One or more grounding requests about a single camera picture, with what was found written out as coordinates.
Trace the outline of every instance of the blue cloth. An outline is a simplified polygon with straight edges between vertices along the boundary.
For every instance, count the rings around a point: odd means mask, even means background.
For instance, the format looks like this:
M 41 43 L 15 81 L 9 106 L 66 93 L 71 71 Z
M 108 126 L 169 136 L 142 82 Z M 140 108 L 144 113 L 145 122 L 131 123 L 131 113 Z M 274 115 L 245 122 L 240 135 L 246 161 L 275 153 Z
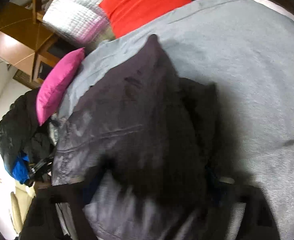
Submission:
M 29 162 L 29 158 L 22 152 L 21 155 L 17 157 L 12 172 L 9 173 L 15 180 L 19 181 L 20 184 L 24 184 L 26 180 L 29 179 L 28 169 L 24 161 Z

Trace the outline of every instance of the gray blanket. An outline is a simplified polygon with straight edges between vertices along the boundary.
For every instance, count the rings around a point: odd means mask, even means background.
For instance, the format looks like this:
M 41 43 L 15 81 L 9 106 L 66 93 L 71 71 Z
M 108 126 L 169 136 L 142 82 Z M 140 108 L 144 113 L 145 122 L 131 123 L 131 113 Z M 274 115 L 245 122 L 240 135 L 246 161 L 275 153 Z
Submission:
M 181 77 L 217 85 L 223 146 L 216 173 L 261 186 L 281 238 L 293 239 L 294 22 L 286 16 L 252 0 L 196 0 L 88 55 L 59 116 L 68 118 L 89 86 L 152 33 Z

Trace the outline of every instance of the pink pillow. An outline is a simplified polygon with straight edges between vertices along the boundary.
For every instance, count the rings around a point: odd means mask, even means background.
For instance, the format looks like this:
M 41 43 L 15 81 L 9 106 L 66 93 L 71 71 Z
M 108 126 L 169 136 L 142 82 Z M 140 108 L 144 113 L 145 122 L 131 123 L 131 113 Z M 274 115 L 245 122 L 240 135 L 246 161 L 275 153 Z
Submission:
M 85 57 L 85 49 L 77 49 L 64 56 L 44 80 L 36 100 L 39 125 L 58 109 L 65 91 Z

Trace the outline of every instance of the red cushion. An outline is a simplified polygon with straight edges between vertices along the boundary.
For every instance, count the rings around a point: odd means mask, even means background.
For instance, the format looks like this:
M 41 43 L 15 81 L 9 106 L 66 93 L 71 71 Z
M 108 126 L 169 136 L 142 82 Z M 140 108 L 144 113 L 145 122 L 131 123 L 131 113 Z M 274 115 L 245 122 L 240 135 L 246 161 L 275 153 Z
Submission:
M 189 2 L 191 0 L 103 0 L 100 7 L 119 38 Z

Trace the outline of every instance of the red fabric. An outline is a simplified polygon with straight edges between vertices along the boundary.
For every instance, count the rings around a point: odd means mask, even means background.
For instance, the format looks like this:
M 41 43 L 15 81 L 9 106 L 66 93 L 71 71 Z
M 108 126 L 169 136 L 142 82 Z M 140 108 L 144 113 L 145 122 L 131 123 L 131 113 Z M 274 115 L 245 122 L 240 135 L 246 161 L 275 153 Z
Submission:
M 145 25 L 191 0 L 103 0 L 100 7 L 106 12 L 117 38 Z

